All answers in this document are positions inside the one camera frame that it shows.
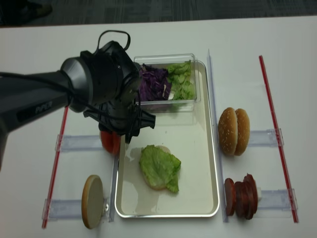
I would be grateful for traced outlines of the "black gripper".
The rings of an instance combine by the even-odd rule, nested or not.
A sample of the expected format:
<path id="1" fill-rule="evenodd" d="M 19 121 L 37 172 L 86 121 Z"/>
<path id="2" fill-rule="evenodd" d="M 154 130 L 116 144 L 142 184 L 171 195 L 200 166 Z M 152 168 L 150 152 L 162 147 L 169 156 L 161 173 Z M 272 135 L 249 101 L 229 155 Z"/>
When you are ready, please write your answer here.
<path id="1" fill-rule="evenodd" d="M 85 103 L 84 106 L 84 116 L 96 120 L 99 130 L 124 135 L 126 144 L 138 136 L 142 128 L 153 129 L 156 125 L 156 116 L 141 109 L 140 99 L 133 100 L 128 106 L 117 100 L 94 106 Z"/>

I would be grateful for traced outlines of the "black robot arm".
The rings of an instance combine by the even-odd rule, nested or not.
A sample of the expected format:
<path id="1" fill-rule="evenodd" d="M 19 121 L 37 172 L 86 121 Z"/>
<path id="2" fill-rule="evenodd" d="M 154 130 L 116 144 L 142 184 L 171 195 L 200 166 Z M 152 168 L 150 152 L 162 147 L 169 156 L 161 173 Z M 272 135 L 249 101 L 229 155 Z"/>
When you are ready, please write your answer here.
<path id="1" fill-rule="evenodd" d="M 140 70 L 126 49 L 111 41 L 94 53 L 83 51 L 67 59 L 55 72 L 1 73 L 1 151 L 12 131 L 63 107 L 96 120 L 101 131 L 123 135 L 129 143 L 156 121 L 141 109 Z"/>

